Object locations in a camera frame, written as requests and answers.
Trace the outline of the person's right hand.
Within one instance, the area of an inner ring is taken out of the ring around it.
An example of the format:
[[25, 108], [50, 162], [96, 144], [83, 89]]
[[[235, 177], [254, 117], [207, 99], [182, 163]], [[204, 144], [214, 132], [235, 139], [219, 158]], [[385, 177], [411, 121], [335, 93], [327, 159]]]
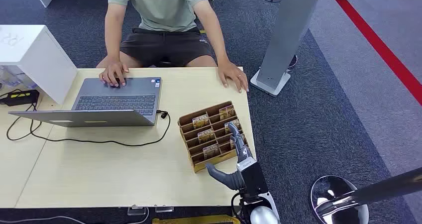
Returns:
[[126, 65], [121, 62], [111, 62], [99, 74], [99, 79], [112, 88], [124, 87], [126, 86], [125, 74], [127, 73], [129, 73], [129, 68]]

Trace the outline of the person's left hand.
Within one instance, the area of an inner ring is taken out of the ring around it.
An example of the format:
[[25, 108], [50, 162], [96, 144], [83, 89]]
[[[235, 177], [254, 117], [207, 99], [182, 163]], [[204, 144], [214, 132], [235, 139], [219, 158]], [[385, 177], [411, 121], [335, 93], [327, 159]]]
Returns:
[[231, 61], [228, 60], [218, 62], [217, 73], [225, 88], [228, 88], [227, 80], [230, 79], [234, 82], [239, 93], [241, 93], [243, 90], [249, 92], [249, 85], [246, 74]]

